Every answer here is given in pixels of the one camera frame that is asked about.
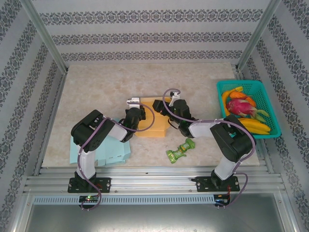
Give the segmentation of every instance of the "wall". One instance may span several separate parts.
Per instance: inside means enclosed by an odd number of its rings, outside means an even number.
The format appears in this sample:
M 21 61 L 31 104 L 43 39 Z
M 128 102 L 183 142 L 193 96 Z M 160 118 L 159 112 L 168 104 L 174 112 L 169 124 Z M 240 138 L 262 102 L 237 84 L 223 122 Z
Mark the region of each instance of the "wall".
M 32 175 L 63 78 L 17 0 L 0 2 L 0 232 Z
M 300 231 L 309 231 L 309 1 L 284 0 L 243 70 L 261 80 L 282 136 L 266 140 L 276 172 L 282 173 Z
M 70 64 L 236 64 L 269 0 L 34 0 Z

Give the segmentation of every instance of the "beige tabletop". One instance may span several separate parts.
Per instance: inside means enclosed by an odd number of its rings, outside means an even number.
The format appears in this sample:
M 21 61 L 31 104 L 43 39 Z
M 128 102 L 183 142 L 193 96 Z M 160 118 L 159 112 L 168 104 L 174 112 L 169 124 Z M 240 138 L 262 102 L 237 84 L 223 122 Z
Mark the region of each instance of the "beige tabletop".
M 124 118 L 126 100 L 132 97 L 161 96 L 168 88 L 182 91 L 193 117 L 220 118 L 216 84 L 234 79 L 229 63 L 71 65 L 60 99 L 43 167 L 76 166 L 70 160 L 70 131 L 92 110 L 111 118 Z M 213 138 L 195 138 L 195 149 L 171 164 L 166 150 L 185 142 L 172 127 L 164 138 L 130 140 L 131 156 L 116 166 L 215 166 L 222 153 Z M 242 165 L 259 165 L 255 153 Z

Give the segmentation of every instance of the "green basket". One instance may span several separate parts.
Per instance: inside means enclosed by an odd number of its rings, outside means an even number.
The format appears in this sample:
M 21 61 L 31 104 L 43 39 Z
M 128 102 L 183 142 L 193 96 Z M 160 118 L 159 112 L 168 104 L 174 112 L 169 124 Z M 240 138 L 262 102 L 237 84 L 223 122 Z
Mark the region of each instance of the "green basket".
M 269 138 L 277 138 L 281 135 L 281 130 L 276 119 L 274 110 L 271 106 L 269 101 L 268 95 L 264 88 L 264 85 L 260 81 L 219 81 L 217 83 L 218 89 L 218 96 L 220 107 L 222 111 L 223 118 L 226 117 L 224 106 L 222 102 L 221 95 L 227 91 L 234 89 L 236 87 L 242 86 L 243 93 L 250 95 L 253 100 L 256 102 L 256 108 L 265 110 L 270 117 L 262 116 L 266 120 L 266 124 L 271 128 L 270 134 L 253 134 L 254 138 L 256 139 L 269 139 Z

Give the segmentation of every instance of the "white clamp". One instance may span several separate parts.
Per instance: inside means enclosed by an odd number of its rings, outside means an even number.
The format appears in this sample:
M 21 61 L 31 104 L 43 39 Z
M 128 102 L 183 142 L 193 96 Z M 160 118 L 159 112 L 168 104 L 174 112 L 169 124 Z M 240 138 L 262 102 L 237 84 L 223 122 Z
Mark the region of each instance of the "white clamp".
M 131 109 L 131 108 L 140 108 L 140 105 L 138 105 L 138 104 L 131 104 L 131 103 L 140 103 L 140 98 L 128 99 L 126 101 L 126 103 L 129 105 L 129 109 Z
M 172 93 L 173 93 L 174 95 L 172 96 L 172 100 L 171 100 L 170 103 L 169 103 L 169 106 L 170 106 L 170 107 L 174 105 L 174 102 L 175 102 L 176 100 L 179 100 L 179 99 L 180 99 L 180 93 L 179 93 L 179 92 L 177 92 L 177 91 L 172 91 Z

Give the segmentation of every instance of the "banana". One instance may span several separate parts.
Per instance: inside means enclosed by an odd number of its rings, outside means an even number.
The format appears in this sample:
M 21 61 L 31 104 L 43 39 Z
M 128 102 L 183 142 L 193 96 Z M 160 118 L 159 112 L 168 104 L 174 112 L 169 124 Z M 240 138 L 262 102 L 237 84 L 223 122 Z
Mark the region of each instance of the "banana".
M 248 118 L 248 117 L 239 117 L 237 118 L 239 121 L 250 121 L 250 122 L 260 122 L 259 120 L 257 119 L 254 119 L 254 118 Z
M 246 128 L 253 128 L 256 130 L 264 131 L 264 132 L 269 132 L 271 128 L 261 122 L 259 122 L 256 119 L 251 119 L 251 118 L 244 118 L 244 119 L 239 119 L 240 122 L 246 127 Z
M 258 130 L 258 129 L 256 129 L 256 128 L 246 127 L 246 129 L 247 129 L 250 133 L 255 133 L 255 134 L 269 134 L 269 132 L 267 132 L 267 131 Z

